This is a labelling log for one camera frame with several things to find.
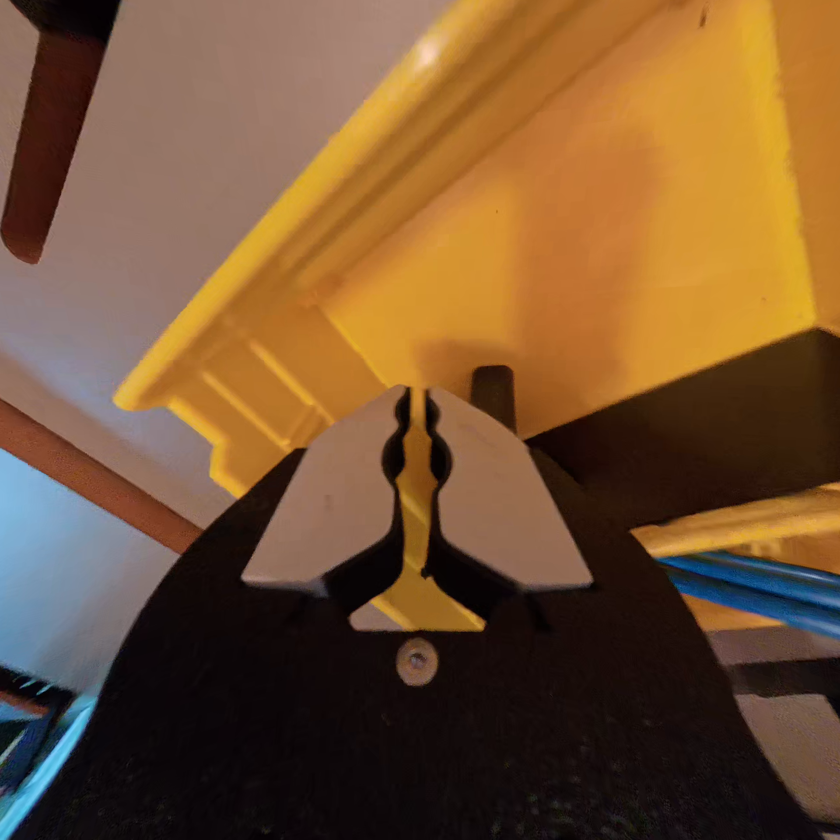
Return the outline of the grey desk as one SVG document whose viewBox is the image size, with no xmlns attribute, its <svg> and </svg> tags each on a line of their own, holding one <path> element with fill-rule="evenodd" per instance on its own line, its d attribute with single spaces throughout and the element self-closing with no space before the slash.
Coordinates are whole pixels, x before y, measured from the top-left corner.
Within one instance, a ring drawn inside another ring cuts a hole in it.
<svg viewBox="0 0 840 840">
<path fill-rule="evenodd" d="M 2 247 L 2 398 L 214 520 L 206 441 L 112 395 L 447 5 L 122 2 L 44 254 Z"/>
</svg>

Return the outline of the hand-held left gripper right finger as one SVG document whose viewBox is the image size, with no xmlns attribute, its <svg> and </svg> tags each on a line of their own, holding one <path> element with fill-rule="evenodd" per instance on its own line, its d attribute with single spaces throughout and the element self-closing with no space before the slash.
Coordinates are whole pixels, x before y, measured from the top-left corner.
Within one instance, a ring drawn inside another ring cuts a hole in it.
<svg viewBox="0 0 840 840">
<path fill-rule="evenodd" d="M 467 401 L 428 388 L 431 502 L 425 575 L 487 621 L 508 599 L 590 589 L 594 576 L 518 435 L 511 385 Z"/>
</svg>

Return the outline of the yellow plastic bin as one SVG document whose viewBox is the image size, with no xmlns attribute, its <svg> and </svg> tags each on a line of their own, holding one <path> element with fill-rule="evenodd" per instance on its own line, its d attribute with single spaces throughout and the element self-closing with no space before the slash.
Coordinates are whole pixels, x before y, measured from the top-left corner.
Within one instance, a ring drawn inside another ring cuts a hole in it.
<svg viewBox="0 0 840 840">
<path fill-rule="evenodd" d="M 838 2 L 456 2 L 123 381 L 242 497 L 414 389 L 397 625 L 421 573 L 423 389 L 516 376 L 526 439 L 809 329 L 838 336 Z M 651 553 L 838 530 L 838 482 L 636 530 Z"/>
</svg>

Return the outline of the dark brown bar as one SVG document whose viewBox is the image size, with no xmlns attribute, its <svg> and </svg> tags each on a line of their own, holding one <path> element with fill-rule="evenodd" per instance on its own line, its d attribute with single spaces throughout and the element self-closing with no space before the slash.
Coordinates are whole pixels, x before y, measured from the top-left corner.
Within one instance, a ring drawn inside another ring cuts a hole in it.
<svg viewBox="0 0 840 840">
<path fill-rule="evenodd" d="M 76 152 L 120 1 L 12 1 L 38 32 L 7 186 L 2 240 L 36 265 Z"/>
</svg>

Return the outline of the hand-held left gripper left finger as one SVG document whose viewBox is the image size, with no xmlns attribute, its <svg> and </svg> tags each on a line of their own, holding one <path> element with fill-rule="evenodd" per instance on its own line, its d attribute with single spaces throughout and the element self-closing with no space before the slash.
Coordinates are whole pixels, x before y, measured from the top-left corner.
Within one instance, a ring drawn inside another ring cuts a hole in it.
<svg viewBox="0 0 840 840">
<path fill-rule="evenodd" d="M 350 616 L 403 571 L 396 479 L 408 388 L 397 385 L 328 427 L 302 453 L 241 580 L 329 599 Z"/>
</svg>

